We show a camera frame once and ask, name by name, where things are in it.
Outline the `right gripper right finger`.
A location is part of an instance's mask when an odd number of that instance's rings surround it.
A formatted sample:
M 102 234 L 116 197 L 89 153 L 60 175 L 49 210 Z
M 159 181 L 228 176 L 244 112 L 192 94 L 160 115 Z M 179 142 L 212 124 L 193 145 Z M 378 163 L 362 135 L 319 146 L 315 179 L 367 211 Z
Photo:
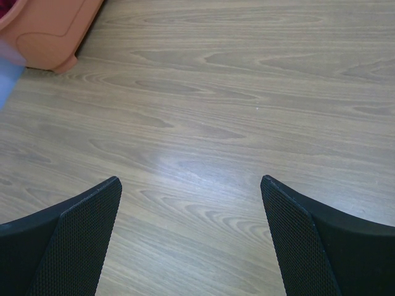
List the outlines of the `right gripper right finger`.
M 287 295 L 394 295 L 394 227 L 339 211 L 269 175 L 260 188 Z

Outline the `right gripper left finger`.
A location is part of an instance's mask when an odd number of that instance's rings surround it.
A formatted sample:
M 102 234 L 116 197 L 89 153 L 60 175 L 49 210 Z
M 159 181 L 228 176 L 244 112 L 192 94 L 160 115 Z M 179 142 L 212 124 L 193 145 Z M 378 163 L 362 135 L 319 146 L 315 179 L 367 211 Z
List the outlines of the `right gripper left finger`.
M 1 295 L 94 295 L 121 194 L 113 176 L 1 224 Z

